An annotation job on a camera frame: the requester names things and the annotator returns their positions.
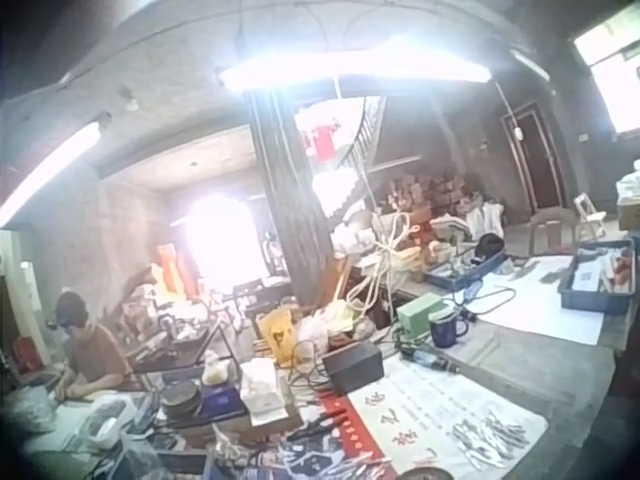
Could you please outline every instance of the ceiling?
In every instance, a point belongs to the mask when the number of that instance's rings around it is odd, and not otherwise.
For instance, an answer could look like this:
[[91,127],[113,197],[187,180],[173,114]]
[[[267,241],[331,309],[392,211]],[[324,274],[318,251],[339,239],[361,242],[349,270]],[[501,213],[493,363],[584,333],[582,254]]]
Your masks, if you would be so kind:
[[[514,1],[467,0],[461,8],[455,0],[243,0],[242,21],[254,49],[364,48],[399,32],[426,35],[436,44],[469,46],[493,35],[518,43],[518,29],[502,16]],[[94,0],[103,6],[120,2],[132,0]],[[150,5],[105,36],[60,84],[3,105],[5,161],[33,164],[102,111],[112,122],[84,160],[105,175],[141,162],[123,175],[168,190],[187,177],[253,161],[246,129],[217,135],[247,123],[242,97],[226,91],[216,75],[237,61],[236,2],[144,3]],[[136,98],[137,110],[127,110],[123,87]],[[185,143],[188,148],[178,148]],[[198,166],[190,167],[194,161]]]
[[135,163],[114,175],[127,183],[168,193],[255,164],[249,127],[207,136]]

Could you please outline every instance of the black box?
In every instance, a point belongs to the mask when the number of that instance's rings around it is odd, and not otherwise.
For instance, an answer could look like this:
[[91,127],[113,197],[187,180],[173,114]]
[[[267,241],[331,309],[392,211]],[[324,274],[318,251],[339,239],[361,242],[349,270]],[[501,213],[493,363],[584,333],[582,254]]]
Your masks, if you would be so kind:
[[326,354],[322,363],[337,395],[346,395],[384,377],[382,352],[371,342],[357,342]]

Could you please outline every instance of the wooden pillar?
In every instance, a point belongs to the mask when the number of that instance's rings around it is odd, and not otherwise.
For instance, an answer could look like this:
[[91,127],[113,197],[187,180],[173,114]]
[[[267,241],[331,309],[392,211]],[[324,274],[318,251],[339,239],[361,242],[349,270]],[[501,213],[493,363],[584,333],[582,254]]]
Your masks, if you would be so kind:
[[327,219],[313,192],[311,165],[293,108],[283,91],[250,91],[245,100],[265,194],[293,291],[301,305],[312,305],[333,245]]

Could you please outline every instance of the cardboard box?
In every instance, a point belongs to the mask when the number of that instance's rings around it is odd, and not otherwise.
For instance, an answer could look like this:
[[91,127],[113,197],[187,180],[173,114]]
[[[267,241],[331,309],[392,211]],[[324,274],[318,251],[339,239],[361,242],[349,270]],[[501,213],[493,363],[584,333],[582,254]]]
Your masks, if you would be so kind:
[[640,230],[640,203],[618,202],[618,228]]

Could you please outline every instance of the blue mug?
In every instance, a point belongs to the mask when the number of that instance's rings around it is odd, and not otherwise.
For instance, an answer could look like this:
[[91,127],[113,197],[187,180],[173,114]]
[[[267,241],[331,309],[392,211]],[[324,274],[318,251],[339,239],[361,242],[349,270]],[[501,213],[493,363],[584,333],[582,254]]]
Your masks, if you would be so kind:
[[458,338],[469,331],[469,324],[460,315],[453,314],[441,320],[429,322],[433,344],[438,348],[450,348],[456,344]]

